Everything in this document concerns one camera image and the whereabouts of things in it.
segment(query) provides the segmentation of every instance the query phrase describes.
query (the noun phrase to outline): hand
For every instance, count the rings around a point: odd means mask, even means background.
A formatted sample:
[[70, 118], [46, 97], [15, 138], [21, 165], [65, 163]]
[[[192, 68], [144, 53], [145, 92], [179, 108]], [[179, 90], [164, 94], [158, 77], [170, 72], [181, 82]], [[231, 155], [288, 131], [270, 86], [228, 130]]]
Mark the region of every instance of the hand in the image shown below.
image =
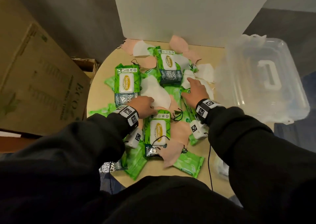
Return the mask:
[[182, 92], [181, 95], [190, 107], [196, 109], [196, 106], [199, 101], [201, 101], [204, 98], [209, 99], [210, 97], [207, 94], [205, 86], [202, 85], [199, 80], [195, 80], [193, 78], [187, 78], [187, 80], [191, 85], [191, 92]]
[[152, 97], [138, 96], [127, 103], [128, 106], [134, 108], [140, 119], [147, 118], [150, 115], [157, 115], [157, 110], [151, 107], [151, 103], [155, 100]]

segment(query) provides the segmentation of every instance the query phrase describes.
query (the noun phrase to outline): clear plastic container lid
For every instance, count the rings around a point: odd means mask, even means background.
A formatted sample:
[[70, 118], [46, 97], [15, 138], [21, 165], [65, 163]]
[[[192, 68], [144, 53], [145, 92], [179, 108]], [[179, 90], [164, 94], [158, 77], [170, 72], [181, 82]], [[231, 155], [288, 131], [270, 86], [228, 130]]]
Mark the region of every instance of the clear plastic container lid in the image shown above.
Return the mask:
[[261, 122], [293, 123], [310, 106], [293, 58], [284, 41], [242, 35], [226, 46], [215, 70], [217, 99], [238, 106]]

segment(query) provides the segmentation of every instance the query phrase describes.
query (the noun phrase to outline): person's left hand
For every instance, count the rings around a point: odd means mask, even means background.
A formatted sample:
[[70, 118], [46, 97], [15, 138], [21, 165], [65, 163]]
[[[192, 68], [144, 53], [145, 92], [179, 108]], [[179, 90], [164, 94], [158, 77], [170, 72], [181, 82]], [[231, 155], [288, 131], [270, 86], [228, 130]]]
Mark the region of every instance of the person's left hand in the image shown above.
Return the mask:
[[152, 97], [138, 96], [126, 105], [134, 108], [138, 112], [139, 118], [143, 119], [149, 117], [150, 115], [157, 115], [157, 110], [151, 107], [151, 103], [154, 101], [155, 100]]

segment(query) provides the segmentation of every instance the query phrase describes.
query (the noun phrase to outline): tabletop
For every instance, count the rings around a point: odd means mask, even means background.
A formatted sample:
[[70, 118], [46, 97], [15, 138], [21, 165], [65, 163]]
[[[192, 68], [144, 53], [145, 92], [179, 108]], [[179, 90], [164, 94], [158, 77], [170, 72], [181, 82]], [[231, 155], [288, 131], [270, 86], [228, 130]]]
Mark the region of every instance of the tabletop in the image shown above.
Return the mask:
[[[161, 46], [161, 49], [170, 50], [169, 43], [164, 42], [151, 42], [146, 41], [148, 44], [154, 46]], [[213, 68], [221, 61], [224, 55], [224, 48], [206, 47], [206, 46], [196, 46], [189, 45], [190, 50], [196, 51], [202, 57], [201, 60], [197, 62], [197, 65], [203, 63], [210, 63]], [[130, 65], [134, 56], [128, 55], [122, 49], [114, 50], [102, 63], [97, 74], [95, 75], [93, 82], [90, 87], [87, 111], [98, 110], [106, 107], [109, 103], [114, 102], [114, 92], [110, 87], [104, 84], [106, 78], [112, 77], [114, 75], [114, 68], [122, 63], [123, 65]], [[188, 151], [205, 158], [200, 173], [197, 177], [198, 180], [204, 182], [209, 188], [211, 188], [210, 175], [207, 165], [207, 159], [209, 154], [210, 144], [208, 140], [203, 140], [195, 146], [188, 145]], [[210, 170], [212, 177], [213, 190], [224, 197], [231, 197], [234, 195], [233, 190], [227, 180], [222, 179], [215, 171], [214, 168], [214, 158], [215, 152], [211, 150], [210, 157]], [[140, 173], [136, 181], [132, 180], [124, 171], [115, 171], [111, 173], [123, 186], [128, 187], [133, 183], [137, 182], [145, 176], [190, 176], [183, 171], [175, 167], [169, 167], [163, 169], [163, 160], [159, 157], [153, 157], [148, 160], [144, 169]]]

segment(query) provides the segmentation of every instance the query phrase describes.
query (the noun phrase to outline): person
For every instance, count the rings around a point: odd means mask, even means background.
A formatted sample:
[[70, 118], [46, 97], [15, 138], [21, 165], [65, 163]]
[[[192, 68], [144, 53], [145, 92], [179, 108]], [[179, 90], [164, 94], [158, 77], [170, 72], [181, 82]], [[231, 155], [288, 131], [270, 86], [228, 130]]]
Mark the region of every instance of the person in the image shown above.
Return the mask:
[[[209, 98], [188, 78], [182, 93], [196, 108]], [[128, 105], [139, 118], [156, 114], [154, 100]], [[243, 208], [195, 178], [147, 176], [118, 194], [100, 191], [99, 168], [124, 153], [125, 117], [94, 114], [38, 139], [0, 162], [0, 223], [292, 223], [312, 220], [316, 154], [273, 135], [238, 107], [215, 107], [206, 117], [208, 140], [229, 165]]]

